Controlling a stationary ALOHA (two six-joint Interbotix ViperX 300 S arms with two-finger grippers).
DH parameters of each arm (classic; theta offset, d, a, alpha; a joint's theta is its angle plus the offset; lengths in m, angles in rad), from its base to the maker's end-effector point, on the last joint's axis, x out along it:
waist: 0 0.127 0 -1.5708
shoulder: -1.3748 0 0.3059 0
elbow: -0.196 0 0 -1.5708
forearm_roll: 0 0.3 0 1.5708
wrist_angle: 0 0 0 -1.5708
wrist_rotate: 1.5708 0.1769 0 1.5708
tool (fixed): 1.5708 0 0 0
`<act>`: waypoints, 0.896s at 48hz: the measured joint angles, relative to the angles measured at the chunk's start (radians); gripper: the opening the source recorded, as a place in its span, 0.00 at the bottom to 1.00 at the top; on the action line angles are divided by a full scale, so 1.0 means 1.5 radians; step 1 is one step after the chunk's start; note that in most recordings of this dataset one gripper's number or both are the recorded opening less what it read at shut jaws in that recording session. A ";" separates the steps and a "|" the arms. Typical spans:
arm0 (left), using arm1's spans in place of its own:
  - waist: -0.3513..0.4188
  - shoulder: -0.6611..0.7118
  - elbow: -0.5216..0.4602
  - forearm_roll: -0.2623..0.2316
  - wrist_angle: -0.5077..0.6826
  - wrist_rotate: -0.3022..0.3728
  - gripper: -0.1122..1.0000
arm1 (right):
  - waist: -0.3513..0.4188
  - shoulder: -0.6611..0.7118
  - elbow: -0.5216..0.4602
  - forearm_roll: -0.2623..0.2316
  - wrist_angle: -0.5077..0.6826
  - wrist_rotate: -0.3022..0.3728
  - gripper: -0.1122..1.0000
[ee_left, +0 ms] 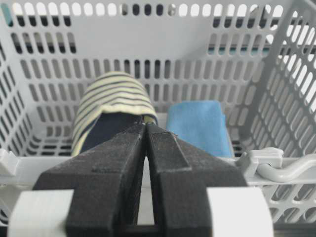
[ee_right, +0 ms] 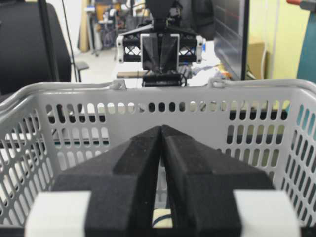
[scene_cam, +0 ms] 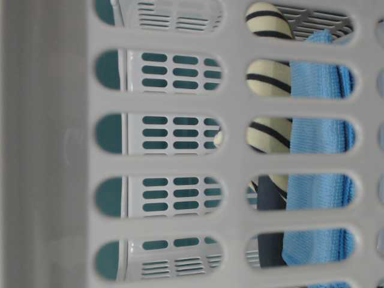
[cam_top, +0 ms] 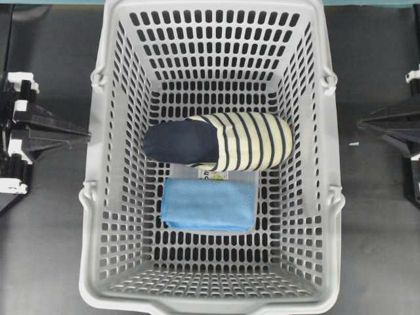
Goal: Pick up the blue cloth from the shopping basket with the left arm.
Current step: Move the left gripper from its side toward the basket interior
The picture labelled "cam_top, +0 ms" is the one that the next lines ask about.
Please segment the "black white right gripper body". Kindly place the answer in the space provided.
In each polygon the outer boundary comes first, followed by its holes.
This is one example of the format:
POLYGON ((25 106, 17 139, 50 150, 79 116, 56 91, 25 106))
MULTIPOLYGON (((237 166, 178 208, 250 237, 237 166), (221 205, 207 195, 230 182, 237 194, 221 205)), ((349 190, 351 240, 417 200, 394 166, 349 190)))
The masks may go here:
POLYGON ((408 121, 410 135, 410 158, 408 163, 409 177, 413 197, 419 197, 419 70, 412 70, 406 75, 406 82, 409 83, 412 97, 408 102, 408 121))

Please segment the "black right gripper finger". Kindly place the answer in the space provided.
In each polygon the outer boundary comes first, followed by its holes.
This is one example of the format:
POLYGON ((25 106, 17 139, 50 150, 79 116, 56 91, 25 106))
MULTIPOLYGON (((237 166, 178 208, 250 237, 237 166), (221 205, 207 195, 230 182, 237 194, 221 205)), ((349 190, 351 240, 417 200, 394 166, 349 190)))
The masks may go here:
POLYGON ((392 105, 381 108, 357 122, 359 129, 369 133, 393 147, 404 157, 410 157, 408 105, 392 105))

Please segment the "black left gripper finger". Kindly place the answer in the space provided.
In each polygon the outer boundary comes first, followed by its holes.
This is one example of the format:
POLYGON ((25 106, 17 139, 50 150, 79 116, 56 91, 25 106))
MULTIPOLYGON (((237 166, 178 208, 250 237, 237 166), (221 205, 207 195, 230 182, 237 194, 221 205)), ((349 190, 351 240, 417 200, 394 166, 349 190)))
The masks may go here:
POLYGON ((36 104, 16 104, 12 120, 12 139, 21 142, 20 149, 24 153, 61 146, 72 148, 91 139, 88 130, 36 104))

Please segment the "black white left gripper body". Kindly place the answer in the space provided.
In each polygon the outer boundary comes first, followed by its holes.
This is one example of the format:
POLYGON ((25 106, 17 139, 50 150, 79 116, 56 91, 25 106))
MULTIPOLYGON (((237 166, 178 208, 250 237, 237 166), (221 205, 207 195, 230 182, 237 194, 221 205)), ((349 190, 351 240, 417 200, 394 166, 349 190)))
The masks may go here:
POLYGON ((1 193, 27 194, 30 167, 30 128, 21 119, 35 102, 39 85, 31 72, 1 76, 1 193))

